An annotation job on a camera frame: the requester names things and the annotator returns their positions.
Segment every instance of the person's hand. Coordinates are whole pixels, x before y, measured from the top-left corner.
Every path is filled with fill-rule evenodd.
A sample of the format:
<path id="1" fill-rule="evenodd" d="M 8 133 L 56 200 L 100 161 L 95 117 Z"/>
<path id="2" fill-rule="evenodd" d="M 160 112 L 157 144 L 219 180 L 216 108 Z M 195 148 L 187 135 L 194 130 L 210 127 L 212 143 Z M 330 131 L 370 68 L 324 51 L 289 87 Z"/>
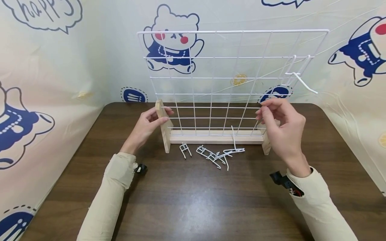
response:
<path id="1" fill-rule="evenodd" d="M 170 108 L 165 108 L 165 111 L 168 115 L 174 114 Z M 146 143 L 151 133 L 168 120 L 168 117 L 158 118 L 155 107 L 143 112 L 120 152 L 135 155 L 137 150 Z"/>
<path id="2" fill-rule="evenodd" d="M 275 153 L 283 159 L 293 175 L 309 176 L 311 169 L 300 147 L 306 118 L 286 99 L 268 99 L 261 105 L 261 109 L 256 112 L 256 119 L 263 119 L 262 123 L 267 127 L 268 139 Z M 280 127 L 275 119 L 281 122 Z"/>

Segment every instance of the beige long sleeve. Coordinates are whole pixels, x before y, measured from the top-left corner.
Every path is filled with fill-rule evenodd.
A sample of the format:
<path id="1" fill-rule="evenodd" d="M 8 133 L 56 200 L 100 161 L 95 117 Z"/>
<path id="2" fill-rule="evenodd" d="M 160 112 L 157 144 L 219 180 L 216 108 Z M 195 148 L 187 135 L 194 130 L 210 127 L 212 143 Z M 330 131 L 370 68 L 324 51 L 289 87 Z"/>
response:
<path id="1" fill-rule="evenodd" d="M 357 241 L 355 234 L 330 198 L 330 191 L 314 168 L 310 176 L 299 178 L 287 170 L 287 177 L 304 192 L 303 197 L 291 195 L 315 241 Z"/>
<path id="2" fill-rule="evenodd" d="M 135 156 L 120 152 L 106 167 L 102 184 L 80 228 L 77 241 L 110 241 L 125 191 L 130 187 Z"/>

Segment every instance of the red cheek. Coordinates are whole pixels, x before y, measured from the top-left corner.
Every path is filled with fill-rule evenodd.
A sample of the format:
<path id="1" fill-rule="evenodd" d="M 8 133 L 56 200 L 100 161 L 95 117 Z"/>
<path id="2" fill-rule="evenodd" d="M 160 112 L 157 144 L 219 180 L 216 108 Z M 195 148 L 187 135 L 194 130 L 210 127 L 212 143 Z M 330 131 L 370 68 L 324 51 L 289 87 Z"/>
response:
<path id="1" fill-rule="evenodd" d="M 165 34 L 155 34 L 155 37 L 158 40 L 164 40 L 165 39 Z"/>
<path id="2" fill-rule="evenodd" d="M 184 36 L 184 37 L 181 38 L 180 41 L 181 41 L 182 44 L 186 44 L 189 41 L 189 39 L 188 39 L 188 37 Z"/>
<path id="3" fill-rule="evenodd" d="M 379 25 L 376 29 L 375 32 L 379 35 L 385 35 L 386 34 L 386 24 L 381 24 Z"/>

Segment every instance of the cartoon illustration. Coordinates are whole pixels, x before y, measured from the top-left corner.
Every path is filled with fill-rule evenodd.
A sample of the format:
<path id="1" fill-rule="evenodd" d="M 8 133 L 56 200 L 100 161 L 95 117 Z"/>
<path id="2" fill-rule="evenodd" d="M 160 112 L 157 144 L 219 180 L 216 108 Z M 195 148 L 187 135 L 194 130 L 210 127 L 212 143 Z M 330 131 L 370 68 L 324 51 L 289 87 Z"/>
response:
<path id="1" fill-rule="evenodd" d="M 303 2 L 311 0 L 261 0 L 261 3 L 265 6 L 275 7 L 278 5 L 291 5 L 295 4 L 296 8 L 300 7 Z"/>
<path id="2" fill-rule="evenodd" d="M 271 87 L 266 91 L 265 95 L 261 96 L 258 103 L 264 102 L 270 98 L 288 98 L 292 95 L 292 93 L 293 90 L 289 86 L 278 85 Z"/>
<path id="3" fill-rule="evenodd" d="M 247 81 L 247 76 L 245 74 L 238 74 L 230 81 L 231 85 L 238 86 Z"/>
<path id="4" fill-rule="evenodd" d="M 379 144 L 381 145 L 381 147 L 386 148 L 386 132 L 381 134 L 378 141 L 379 141 Z"/>
<path id="5" fill-rule="evenodd" d="M 26 146 L 54 125 L 51 116 L 26 110 L 19 88 L 5 90 L 0 82 L 0 170 L 20 161 Z"/>
<path id="6" fill-rule="evenodd" d="M 122 88 L 121 96 L 124 102 L 147 102 L 147 94 L 140 89 L 132 87 Z"/>
<path id="7" fill-rule="evenodd" d="M 347 45 L 336 51 L 329 64 L 345 63 L 354 69 L 354 84 L 368 85 L 374 74 L 386 74 L 386 18 L 373 17 L 362 24 Z"/>
<path id="8" fill-rule="evenodd" d="M 36 209 L 21 205 L 4 212 L 5 218 L 0 220 L 0 241 L 17 240 L 31 223 Z"/>
<path id="9" fill-rule="evenodd" d="M 153 26 L 144 31 L 197 31 L 200 18 L 197 14 L 176 15 L 170 7 L 161 4 Z M 151 70 L 175 69 L 182 74 L 192 73 L 196 69 L 191 61 L 200 54 L 204 40 L 197 39 L 197 34 L 144 34 L 144 43 L 149 51 L 147 65 Z"/>
<path id="10" fill-rule="evenodd" d="M 68 30 L 83 18 L 80 0 L 2 0 L 15 19 L 33 29 Z"/>

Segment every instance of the person's left hand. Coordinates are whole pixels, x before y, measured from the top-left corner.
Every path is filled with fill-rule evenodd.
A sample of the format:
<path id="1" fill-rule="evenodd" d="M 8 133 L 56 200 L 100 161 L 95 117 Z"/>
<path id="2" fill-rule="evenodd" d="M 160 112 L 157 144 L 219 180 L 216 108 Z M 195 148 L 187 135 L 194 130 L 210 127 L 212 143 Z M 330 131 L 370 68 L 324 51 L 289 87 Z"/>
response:
<path id="1" fill-rule="evenodd" d="M 165 108 L 165 111 L 168 115 L 174 114 L 170 108 Z M 135 155 L 136 151 L 146 143 L 151 133 L 168 120 L 168 117 L 158 118 L 155 107 L 143 112 L 119 152 Z"/>

